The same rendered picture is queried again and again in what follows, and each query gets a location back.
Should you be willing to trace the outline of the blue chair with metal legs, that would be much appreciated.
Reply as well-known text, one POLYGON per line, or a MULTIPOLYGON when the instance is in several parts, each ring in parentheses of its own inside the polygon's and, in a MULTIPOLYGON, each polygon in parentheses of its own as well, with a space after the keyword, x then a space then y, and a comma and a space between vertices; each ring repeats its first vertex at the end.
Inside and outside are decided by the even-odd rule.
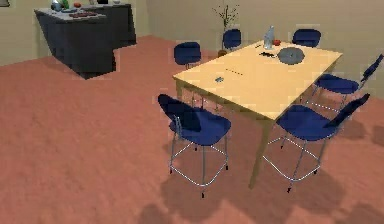
POLYGON ((198 42, 183 42, 174 47, 174 61, 186 69, 201 60, 201 48, 198 42))
POLYGON ((374 74, 374 72, 377 70, 377 68, 379 67, 383 59, 384 59, 384 55, 380 54, 377 57, 377 59, 364 71, 360 82, 341 78, 329 73, 322 74, 314 83, 314 89, 311 95, 304 101, 304 104, 305 105, 311 104, 317 107, 330 110, 331 109, 330 107, 315 103, 312 100, 313 96, 315 95, 318 89, 320 89, 321 91, 327 90, 329 92, 340 94, 342 96, 340 107, 338 109, 334 109, 334 108, 331 109, 334 112, 339 112, 341 108, 344 106, 347 96, 354 94, 355 92, 359 91, 364 87, 365 83, 374 74))
POLYGON ((339 132, 343 123, 349 119, 357 109, 364 105, 369 98, 370 94, 366 93, 362 97, 350 101, 337 113, 337 115, 332 120, 324 117, 323 115, 304 105, 291 106, 277 120, 277 124, 285 131, 285 134, 268 142, 268 145, 280 141, 280 148, 283 148, 285 142, 288 141, 300 149, 300 155, 294 172, 291 176, 284 174, 266 156, 264 156, 264 160, 268 162, 281 176, 289 181, 289 186, 287 188, 288 193, 291 192, 295 182, 300 182, 311 174, 316 174, 318 172, 321 167, 321 161, 326 143, 339 132), (319 155, 316 156, 307 150, 307 144, 309 142, 316 142, 320 140, 323 141, 323 144, 319 155), (316 166, 304 176, 298 177, 298 169, 305 154, 308 154, 316 161, 316 166))
POLYGON ((223 34, 223 46, 225 49, 233 50, 241 45, 241 31, 239 29, 230 29, 223 34))
POLYGON ((294 32, 292 43, 306 47, 317 47, 321 39, 321 32, 316 29, 298 29, 294 32))
POLYGON ((195 186, 201 187, 201 197, 205 197, 205 188, 211 185, 223 169, 228 170, 228 138, 231 122, 222 116, 210 111, 188 105, 167 94, 159 94, 157 97, 159 106, 169 118, 169 129, 173 132, 171 142, 171 154, 168 162, 169 173, 176 172, 195 186), (174 160, 185 150, 194 147, 202 153, 202 177, 201 182, 188 177, 174 166, 174 160), (210 148, 224 157, 223 163, 210 180, 206 179, 206 153, 210 148))

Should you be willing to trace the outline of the green house plant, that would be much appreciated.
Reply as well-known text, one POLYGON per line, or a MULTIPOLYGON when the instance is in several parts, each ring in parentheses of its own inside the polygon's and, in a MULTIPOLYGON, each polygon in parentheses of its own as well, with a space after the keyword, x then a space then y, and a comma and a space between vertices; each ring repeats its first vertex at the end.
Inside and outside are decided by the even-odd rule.
POLYGON ((221 36, 221 49, 218 52, 218 56, 224 56, 227 53, 225 48, 225 33, 229 29, 230 25, 237 19, 239 12, 239 4, 230 5, 225 1, 222 1, 221 5, 213 8, 213 12, 222 20, 223 32, 221 36))

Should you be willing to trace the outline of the black kitchen counter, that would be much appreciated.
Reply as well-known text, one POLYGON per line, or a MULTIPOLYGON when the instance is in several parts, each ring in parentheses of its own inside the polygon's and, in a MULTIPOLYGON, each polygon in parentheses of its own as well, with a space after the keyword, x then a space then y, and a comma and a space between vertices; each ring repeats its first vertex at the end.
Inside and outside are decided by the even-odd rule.
POLYGON ((73 18, 50 8, 34 10, 51 54, 84 79, 116 70, 114 50, 136 44, 130 4, 84 6, 73 18))

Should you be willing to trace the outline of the dark red tray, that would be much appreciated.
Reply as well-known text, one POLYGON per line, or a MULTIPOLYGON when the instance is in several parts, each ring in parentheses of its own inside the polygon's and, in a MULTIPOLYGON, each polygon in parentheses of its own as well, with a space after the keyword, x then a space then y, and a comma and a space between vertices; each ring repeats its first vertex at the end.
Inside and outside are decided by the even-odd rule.
POLYGON ((98 13, 86 12, 86 11, 68 14, 68 16, 71 18, 87 18, 87 17, 95 17, 97 15, 98 15, 98 13))

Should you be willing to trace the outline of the grey round plate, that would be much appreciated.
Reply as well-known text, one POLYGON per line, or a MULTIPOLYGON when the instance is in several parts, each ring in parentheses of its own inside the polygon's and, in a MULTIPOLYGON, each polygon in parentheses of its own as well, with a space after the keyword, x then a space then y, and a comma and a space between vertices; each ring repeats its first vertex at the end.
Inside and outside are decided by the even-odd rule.
POLYGON ((303 61, 305 54, 300 48, 287 47, 279 51, 277 58, 281 63, 287 65, 295 65, 303 61))

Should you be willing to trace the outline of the clear glass bottle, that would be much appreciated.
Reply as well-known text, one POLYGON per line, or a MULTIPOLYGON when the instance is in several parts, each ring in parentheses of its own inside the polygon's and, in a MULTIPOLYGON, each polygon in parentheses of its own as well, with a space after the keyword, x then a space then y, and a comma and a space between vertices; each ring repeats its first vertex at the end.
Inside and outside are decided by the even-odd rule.
POLYGON ((266 50, 271 50, 273 47, 273 41, 274 41, 274 27, 271 26, 269 30, 264 35, 264 48, 266 50))

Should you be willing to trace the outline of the pale wooden dining table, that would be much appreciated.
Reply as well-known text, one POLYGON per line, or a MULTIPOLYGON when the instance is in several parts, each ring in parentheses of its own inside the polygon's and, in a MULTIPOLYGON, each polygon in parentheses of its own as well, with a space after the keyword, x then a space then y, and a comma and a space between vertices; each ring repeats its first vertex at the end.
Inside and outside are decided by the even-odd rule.
POLYGON ((261 42, 256 42, 173 76, 179 99, 187 89, 260 123, 261 142, 256 151, 250 187, 256 183, 270 132, 278 117, 342 56, 340 52, 303 46, 303 61, 289 66, 277 58, 277 53, 288 46, 283 42, 271 49, 269 53, 276 57, 270 58, 259 55, 264 48, 261 42), (224 80, 215 82, 217 77, 224 80))

